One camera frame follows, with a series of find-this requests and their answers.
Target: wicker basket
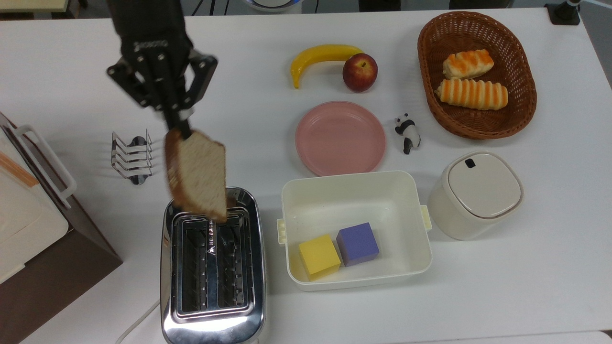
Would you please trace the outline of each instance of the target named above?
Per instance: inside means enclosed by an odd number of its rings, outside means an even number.
[[[434,94],[444,79],[442,62],[460,51],[487,49],[495,65],[476,80],[501,83],[508,105],[475,110],[440,102]],[[419,35],[419,62],[427,103],[449,132],[471,139],[502,138],[525,128],[536,110],[536,84],[521,43],[507,27],[476,12],[449,12],[432,19]]]

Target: banana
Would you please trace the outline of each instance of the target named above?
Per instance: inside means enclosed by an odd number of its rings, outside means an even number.
[[[300,88],[300,76],[306,67],[323,61],[346,61],[355,54],[363,53],[358,47],[344,44],[324,44],[308,48],[299,53],[291,63],[293,86]]]

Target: container handle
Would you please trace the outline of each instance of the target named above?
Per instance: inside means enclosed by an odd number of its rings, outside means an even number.
[[[278,244],[285,246],[287,243],[287,228],[285,227],[285,219],[276,220],[276,228],[278,229]]]
[[[427,209],[427,206],[421,206],[421,216],[423,217],[425,230],[429,232],[431,229],[431,217],[429,216],[429,209]]]

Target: toaster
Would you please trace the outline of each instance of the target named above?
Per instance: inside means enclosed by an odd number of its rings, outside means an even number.
[[[163,220],[162,332],[171,344],[253,343],[266,321],[266,269],[254,197],[226,188],[228,219],[172,205]]]

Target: red apple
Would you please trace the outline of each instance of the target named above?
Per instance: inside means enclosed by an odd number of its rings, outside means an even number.
[[[353,92],[364,92],[374,84],[378,75],[376,61],[368,54],[355,54],[345,62],[342,78]]]

